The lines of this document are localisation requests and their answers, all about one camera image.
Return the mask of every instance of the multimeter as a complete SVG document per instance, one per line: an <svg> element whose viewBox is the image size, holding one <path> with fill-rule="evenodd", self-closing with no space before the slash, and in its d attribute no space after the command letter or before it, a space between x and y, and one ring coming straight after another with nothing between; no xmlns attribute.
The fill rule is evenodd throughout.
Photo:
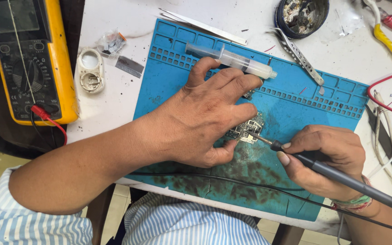
<svg viewBox="0 0 392 245"><path fill-rule="evenodd" d="M58 0L0 0L0 72L15 122L32 125L33 104L59 124L78 119Z"/></svg>

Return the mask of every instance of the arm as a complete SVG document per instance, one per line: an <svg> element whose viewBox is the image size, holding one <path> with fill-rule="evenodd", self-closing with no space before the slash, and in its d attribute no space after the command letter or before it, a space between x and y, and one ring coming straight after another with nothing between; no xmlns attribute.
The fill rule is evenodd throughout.
<svg viewBox="0 0 392 245"><path fill-rule="evenodd" d="M362 181L365 151L358 135L351 130L323 125L308 125L299 131L290 143L284 144L283 148L286 153L319 150L325 154L320 156L320 161ZM355 200L361 197L359 192L331 181L305 167L302 162L290 154L278 152L277 156L291 180L313 194L341 201ZM375 200L362 211L356 211L356 214L392 225L392 208ZM392 244L391 229L349 215L345 215L345 219L354 245Z"/></svg>
<svg viewBox="0 0 392 245"><path fill-rule="evenodd" d="M235 125L253 118L253 104L235 105L262 85L254 75L222 69L204 81L220 62L199 60L187 84L157 109L126 125L74 142L32 160L9 181L14 199L47 214L73 214L107 186L143 166L173 160L197 167L231 161L237 144L214 142Z"/></svg>

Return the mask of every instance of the white table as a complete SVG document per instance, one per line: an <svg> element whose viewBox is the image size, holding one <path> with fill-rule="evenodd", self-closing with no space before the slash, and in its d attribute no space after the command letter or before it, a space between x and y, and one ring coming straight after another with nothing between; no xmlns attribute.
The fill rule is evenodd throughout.
<svg viewBox="0 0 392 245"><path fill-rule="evenodd" d="M160 7L244 37L249 41L247 47L257 51L264 51L276 45L270 50L270 54L292 61L273 35L264 34L264 31L274 27L273 14L278 2L278 0L87 0L84 7L79 51L84 47L94 46L94 42L104 32L118 28L128 40L121 55L146 65L148 45L151 43L155 20L160 17L158 9ZM392 3L383 1L379 3L379 6L392 14ZM364 15L365 27L357 29L350 35L324 44L322 43L324 30L320 29L295 43L315 68L371 84L373 80L392 73L392 55L373 38L374 19L371 13L368 10L360 11ZM331 8L330 17L333 14L335 12ZM392 30L386 27L383 29L392 39ZM69 143L111 130L130 122L133 118L143 77L136 78L115 68L116 60L105 59L104 62L105 89L96 95L87 94L81 89L78 70L75 71L75 84L81 111L80 118L68 126ZM392 100L392 80L376 86L376 90L382 94L387 103ZM367 175L379 164L372 149L372 134L367 113L363 114L355 132L361 137L361 142L367 152L367 161L363 171ZM321 209L317 220L310 222L194 197L126 178L121 178L117 183L329 235L336 235L339 228L338 214L324 208ZM392 195L392 181L383 171L372 179L372 183L379 190ZM330 204L330 201L326 199L325 204ZM345 229L342 237L348 238Z"/></svg>

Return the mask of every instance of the soldering iron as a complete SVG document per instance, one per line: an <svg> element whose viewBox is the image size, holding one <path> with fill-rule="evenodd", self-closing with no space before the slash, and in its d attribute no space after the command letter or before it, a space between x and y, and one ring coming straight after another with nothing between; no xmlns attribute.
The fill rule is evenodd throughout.
<svg viewBox="0 0 392 245"><path fill-rule="evenodd" d="M284 149L282 149L282 143L279 142L278 140L275 141L269 141L261 136L259 136L258 134L255 134L254 132L251 131L247 131L251 136L261 140L262 142L270 145L270 149L274 150L274 151L284 151ZM305 152L302 153L293 153L291 154L292 156L294 156L295 158L299 159L305 166L307 166L308 168L314 170L317 173L320 173L326 177L328 177L331 180L340 182L341 184L348 186L350 188L352 188L355 191L358 191L366 196L369 196L373 199L375 199L376 201L383 203L389 207L392 208L392 197L385 194L384 192L381 192L369 185L366 185L365 183L358 181L350 176L348 176L347 174L336 170L335 168L328 166L318 160L314 160L311 159L307 156L305 156L304 154Z"/></svg>

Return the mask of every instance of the blue striped shirt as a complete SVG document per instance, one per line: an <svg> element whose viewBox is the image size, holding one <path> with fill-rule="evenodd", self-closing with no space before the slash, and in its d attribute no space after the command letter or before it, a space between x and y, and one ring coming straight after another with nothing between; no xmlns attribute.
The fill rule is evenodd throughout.
<svg viewBox="0 0 392 245"><path fill-rule="evenodd" d="M11 196L0 178L0 244L91 244L92 226L81 212L50 215L31 211ZM269 245L251 216L148 193L125 213L123 244Z"/></svg>

